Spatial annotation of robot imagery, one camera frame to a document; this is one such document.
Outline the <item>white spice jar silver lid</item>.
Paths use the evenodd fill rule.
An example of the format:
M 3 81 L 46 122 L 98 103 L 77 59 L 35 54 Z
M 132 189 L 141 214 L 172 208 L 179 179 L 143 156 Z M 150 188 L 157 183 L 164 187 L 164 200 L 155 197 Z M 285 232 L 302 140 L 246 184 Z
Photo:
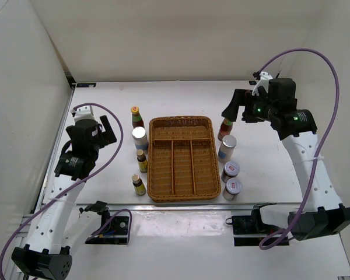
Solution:
M 132 130 L 132 137 L 136 150 L 143 150 L 144 153 L 147 153 L 149 143 L 146 129 L 144 127 L 135 127 Z
M 236 144 L 237 139 L 233 135 L 225 135 L 222 138 L 218 151 L 218 161 L 220 163 L 226 163 L 231 160 Z

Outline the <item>red sauce bottle yellow cap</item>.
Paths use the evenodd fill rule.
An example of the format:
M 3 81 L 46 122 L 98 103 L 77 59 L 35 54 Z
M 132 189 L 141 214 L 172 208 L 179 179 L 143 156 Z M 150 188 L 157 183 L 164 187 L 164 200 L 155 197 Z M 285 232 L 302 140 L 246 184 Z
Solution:
M 137 106 L 131 107 L 132 127 L 144 127 L 144 121 Z
M 218 139 L 221 141 L 224 136 L 229 135 L 232 128 L 233 128 L 233 123 L 229 121 L 227 118 L 224 118 L 218 132 Z

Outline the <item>dark jar white lid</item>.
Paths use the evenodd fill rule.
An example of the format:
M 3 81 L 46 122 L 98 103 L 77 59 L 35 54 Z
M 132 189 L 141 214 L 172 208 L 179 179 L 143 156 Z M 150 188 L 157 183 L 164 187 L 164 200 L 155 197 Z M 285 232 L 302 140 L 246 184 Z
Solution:
M 225 188 L 223 190 L 222 195 L 226 200 L 231 201 L 242 191 L 242 188 L 243 185 L 239 179 L 230 178 L 225 184 Z
M 223 167 L 221 180 L 226 183 L 229 179 L 236 177 L 240 172 L 240 166 L 235 161 L 228 161 Z

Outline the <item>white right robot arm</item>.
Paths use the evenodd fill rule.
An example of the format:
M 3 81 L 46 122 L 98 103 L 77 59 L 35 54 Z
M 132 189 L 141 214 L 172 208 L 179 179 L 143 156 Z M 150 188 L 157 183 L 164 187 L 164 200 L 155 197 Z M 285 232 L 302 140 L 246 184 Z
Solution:
M 253 90 L 235 89 L 222 117 L 236 121 L 268 121 L 277 132 L 292 161 L 302 192 L 298 209 L 262 204 L 254 208 L 250 226 L 264 233 L 271 226 L 298 241 L 339 234 L 350 224 L 350 207 L 345 207 L 334 190 L 319 149 L 317 126 L 312 113 L 297 108 L 296 83 L 290 78 L 269 79 Z

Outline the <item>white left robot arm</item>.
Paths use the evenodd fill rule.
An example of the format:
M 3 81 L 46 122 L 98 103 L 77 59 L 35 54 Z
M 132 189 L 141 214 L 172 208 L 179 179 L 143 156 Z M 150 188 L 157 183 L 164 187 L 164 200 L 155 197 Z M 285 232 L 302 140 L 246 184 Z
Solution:
M 86 181 L 95 173 L 99 151 L 107 145 L 122 143 L 117 139 L 108 118 L 100 121 L 93 114 L 76 114 L 75 123 L 66 128 L 70 140 L 64 145 L 55 167 L 53 195 L 34 217 L 37 226 L 28 237 L 24 247 L 17 247 L 12 253 L 12 261 L 29 276 L 42 279 L 65 279 L 72 264 L 71 249 L 82 237 L 88 237 L 91 226 L 97 233 L 109 230 L 111 220 L 97 213 L 88 223 L 75 226 L 65 233 L 67 221 L 74 203 Z

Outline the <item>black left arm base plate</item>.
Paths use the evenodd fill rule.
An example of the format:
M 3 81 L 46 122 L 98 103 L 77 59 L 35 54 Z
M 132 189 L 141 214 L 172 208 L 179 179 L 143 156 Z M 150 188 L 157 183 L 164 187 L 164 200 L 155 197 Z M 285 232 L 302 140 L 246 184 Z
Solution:
M 128 245 L 131 237 L 132 212 L 121 209 L 113 214 L 106 210 L 101 215 L 101 226 L 92 233 L 86 244 Z

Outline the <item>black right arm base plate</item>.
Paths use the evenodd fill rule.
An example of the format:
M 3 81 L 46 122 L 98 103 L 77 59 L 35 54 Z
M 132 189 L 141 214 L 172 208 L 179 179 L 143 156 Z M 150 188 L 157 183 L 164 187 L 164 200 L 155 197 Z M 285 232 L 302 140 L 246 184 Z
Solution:
M 258 247 L 263 238 L 278 230 L 271 225 L 258 227 L 251 216 L 231 216 L 225 223 L 232 227 L 235 247 Z

